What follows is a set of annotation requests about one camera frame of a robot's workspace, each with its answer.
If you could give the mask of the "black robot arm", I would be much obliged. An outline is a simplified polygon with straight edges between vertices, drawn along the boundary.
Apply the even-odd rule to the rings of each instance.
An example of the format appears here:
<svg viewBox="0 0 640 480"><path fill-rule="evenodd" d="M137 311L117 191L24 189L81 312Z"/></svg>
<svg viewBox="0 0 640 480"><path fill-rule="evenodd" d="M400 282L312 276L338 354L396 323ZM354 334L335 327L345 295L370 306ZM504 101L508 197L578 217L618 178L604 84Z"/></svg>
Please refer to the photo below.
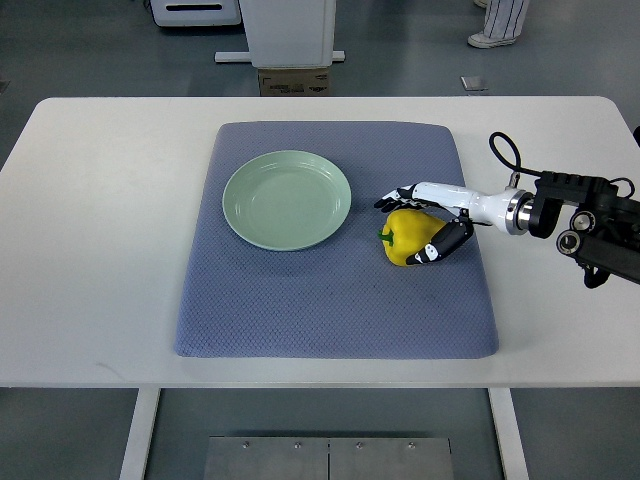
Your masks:
<svg viewBox="0 0 640 480"><path fill-rule="evenodd" d="M546 239L556 229L562 208L573 206L556 248L583 269L585 286L597 288L612 275L639 282L639 202L630 194L621 196L617 186L627 178L527 169L516 144L503 132L490 135L489 147L512 171L508 188L515 196L506 207L510 234Z"/></svg>

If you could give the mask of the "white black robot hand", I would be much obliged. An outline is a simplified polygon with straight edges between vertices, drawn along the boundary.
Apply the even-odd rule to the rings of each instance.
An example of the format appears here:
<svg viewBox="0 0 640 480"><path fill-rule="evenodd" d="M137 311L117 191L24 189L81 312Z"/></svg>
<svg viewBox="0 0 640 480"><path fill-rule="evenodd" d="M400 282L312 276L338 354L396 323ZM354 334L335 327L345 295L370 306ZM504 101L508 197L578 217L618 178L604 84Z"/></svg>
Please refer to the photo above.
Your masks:
<svg viewBox="0 0 640 480"><path fill-rule="evenodd" d="M420 182L393 190L374 207L387 216L412 209L445 221L423 249L407 258L408 266L415 266L445 259L472 237L477 225L494 226L510 235L523 234L526 226L519 210L532 200L532 194L516 188L486 195L459 186Z"/></svg>

